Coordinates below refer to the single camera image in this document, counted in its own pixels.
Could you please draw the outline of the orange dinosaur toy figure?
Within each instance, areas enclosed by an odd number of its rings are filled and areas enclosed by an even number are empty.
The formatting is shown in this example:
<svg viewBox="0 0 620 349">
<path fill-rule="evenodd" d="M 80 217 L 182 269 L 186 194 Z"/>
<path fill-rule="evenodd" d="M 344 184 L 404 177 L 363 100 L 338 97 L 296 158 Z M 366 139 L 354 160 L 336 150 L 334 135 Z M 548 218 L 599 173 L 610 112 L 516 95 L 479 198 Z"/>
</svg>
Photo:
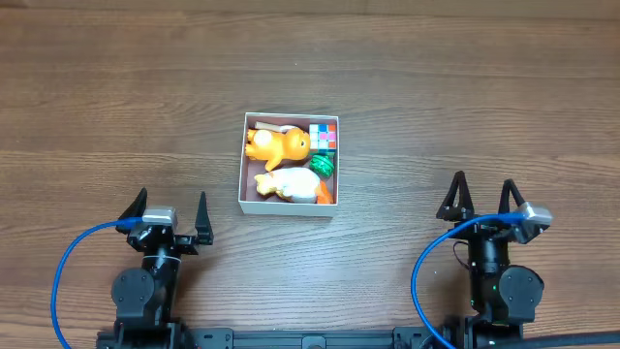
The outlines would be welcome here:
<svg viewBox="0 0 620 349">
<path fill-rule="evenodd" d="M 267 172 L 277 168 L 283 160 L 303 160 L 310 152 L 310 135 L 298 128 L 286 133 L 249 129 L 246 138 L 245 155 L 252 160 L 265 161 Z"/>
</svg>

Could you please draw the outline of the white wooden rattle drum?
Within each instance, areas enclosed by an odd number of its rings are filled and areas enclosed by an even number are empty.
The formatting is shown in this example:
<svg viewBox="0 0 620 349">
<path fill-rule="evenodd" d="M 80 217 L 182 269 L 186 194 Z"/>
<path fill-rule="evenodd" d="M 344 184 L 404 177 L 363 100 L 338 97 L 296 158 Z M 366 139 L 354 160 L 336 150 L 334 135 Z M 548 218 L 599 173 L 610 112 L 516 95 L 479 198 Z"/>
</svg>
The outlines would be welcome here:
<svg viewBox="0 0 620 349">
<path fill-rule="evenodd" d="M 278 132 L 278 133 L 286 134 L 287 132 L 289 132 L 289 131 L 291 131 L 293 129 L 297 129 L 297 126 L 294 126 L 294 125 L 276 125 L 276 124 L 271 124 L 271 123 L 265 123 L 265 122 L 257 121 L 255 123 L 255 128 L 257 130 L 268 130 L 268 131 L 272 131 L 272 132 Z"/>
</svg>

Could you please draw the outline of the white duck plush toy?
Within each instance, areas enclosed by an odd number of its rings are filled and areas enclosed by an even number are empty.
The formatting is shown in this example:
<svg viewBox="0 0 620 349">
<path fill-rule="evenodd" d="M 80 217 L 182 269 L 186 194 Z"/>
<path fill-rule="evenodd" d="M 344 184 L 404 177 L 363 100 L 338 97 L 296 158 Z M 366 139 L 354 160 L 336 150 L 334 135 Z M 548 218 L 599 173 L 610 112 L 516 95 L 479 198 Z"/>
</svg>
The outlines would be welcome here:
<svg viewBox="0 0 620 349">
<path fill-rule="evenodd" d="M 333 197 L 317 174 L 309 168 L 283 168 L 256 174 L 257 192 L 263 196 L 277 195 L 295 204 L 332 205 Z"/>
</svg>

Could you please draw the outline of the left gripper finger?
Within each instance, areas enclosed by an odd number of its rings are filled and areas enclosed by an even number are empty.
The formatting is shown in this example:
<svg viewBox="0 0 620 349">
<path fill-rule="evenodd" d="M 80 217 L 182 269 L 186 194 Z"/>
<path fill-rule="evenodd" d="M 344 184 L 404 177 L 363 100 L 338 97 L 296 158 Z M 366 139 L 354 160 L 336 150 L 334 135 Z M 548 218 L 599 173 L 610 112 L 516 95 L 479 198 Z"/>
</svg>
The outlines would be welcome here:
<svg viewBox="0 0 620 349">
<path fill-rule="evenodd" d="M 142 217 L 147 204 L 147 189 L 142 187 L 136 196 L 136 198 L 132 201 L 132 203 L 123 211 L 123 213 L 118 217 L 119 220 L 125 220 L 129 218 L 137 218 Z M 131 232 L 132 227 L 130 225 L 117 225 L 115 230 L 118 233 L 128 235 Z"/>
<path fill-rule="evenodd" d="M 195 220 L 195 229 L 197 231 L 198 244 L 213 244 L 213 231 L 208 216 L 207 199 L 204 192 L 201 192 L 201 196 L 199 199 L 199 205 Z"/>
</svg>

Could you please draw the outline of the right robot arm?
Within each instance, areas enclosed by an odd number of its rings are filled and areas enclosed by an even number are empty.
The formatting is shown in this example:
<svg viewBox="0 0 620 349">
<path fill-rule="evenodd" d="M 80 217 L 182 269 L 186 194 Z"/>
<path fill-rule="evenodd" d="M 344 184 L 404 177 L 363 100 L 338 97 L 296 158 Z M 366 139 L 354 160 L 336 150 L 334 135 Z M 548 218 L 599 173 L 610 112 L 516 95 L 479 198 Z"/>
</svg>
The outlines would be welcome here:
<svg viewBox="0 0 620 349">
<path fill-rule="evenodd" d="M 533 270 L 511 263 L 509 244 L 527 244 L 548 229 L 553 221 L 550 210 L 525 201 L 514 181 L 507 179 L 498 216 L 484 218 L 475 213 L 466 176 L 459 171 L 436 217 L 452 222 L 451 238 L 468 246 L 466 269 L 478 318 L 494 326 L 533 322 L 544 283 Z"/>
</svg>

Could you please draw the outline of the multicolour puzzle cube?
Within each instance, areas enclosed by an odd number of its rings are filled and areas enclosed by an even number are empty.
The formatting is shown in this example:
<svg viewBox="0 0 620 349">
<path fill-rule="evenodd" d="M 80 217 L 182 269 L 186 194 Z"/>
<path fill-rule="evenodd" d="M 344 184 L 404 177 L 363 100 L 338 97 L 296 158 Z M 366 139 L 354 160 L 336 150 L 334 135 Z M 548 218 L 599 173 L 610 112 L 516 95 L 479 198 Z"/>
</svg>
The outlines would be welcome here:
<svg viewBox="0 0 620 349">
<path fill-rule="evenodd" d="M 337 150 L 337 127 L 335 124 L 310 124 L 310 153 L 333 157 Z"/>
</svg>

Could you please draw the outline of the green round plastic toy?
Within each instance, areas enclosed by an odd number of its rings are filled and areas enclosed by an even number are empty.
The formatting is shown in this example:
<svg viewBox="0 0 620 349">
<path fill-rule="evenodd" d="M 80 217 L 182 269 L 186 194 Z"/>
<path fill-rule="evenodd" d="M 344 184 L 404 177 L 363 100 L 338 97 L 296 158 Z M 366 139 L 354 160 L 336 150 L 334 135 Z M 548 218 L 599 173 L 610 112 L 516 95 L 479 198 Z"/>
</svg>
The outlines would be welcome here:
<svg viewBox="0 0 620 349">
<path fill-rule="evenodd" d="M 331 177 L 335 169 L 332 159 L 322 154 L 313 155 L 308 166 L 310 170 L 324 178 Z"/>
</svg>

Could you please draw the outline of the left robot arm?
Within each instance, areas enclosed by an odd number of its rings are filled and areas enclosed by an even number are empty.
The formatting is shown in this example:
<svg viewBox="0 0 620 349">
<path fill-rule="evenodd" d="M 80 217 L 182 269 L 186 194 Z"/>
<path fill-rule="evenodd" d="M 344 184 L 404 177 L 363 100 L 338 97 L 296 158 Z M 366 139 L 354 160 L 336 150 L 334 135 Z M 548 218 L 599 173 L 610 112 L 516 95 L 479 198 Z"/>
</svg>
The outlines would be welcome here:
<svg viewBox="0 0 620 349">
<path fill-rule="evenodd" d="M 181 257 L 197 255 L 200 245 L 213 243 L 213 232 L 204 193 L 199 198 L 193 235 L 176 231 L 176 210 L 149 206 L 141 189 L 120 215 L 116 231 L 142 254 L 141 266 L 120 272 L 111 287 L 116 305 L 115 325 L 123 329 L 160 327 L 171 321 Z"/>
</svg>

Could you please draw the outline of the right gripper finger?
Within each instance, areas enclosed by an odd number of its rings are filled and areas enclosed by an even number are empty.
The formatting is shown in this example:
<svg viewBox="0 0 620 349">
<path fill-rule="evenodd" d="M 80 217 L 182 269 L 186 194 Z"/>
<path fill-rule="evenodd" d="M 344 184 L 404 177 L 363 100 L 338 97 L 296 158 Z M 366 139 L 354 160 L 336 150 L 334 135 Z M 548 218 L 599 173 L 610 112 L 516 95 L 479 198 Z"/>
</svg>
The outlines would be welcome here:
<svg viewBox="0 0 620 349">
<path fill-rule="evenodd" d="M 516 184 L 512 179 L 506 179 L 503 184 L 500 202 L 499 202 L 499 213 L 509 213 L 510 209 L 510 198 L 513 198 L 517 207 L 520 207 L 525 203 L 522 195 L 520 194 Z"/>
<path fill-rule="evenodd" d="M 463 171 L 454 174 L 449 192 L 442 201 L 436 218 L 451 222 L 464 222 L 475 217 L 475 209 Z"/>
</svg>

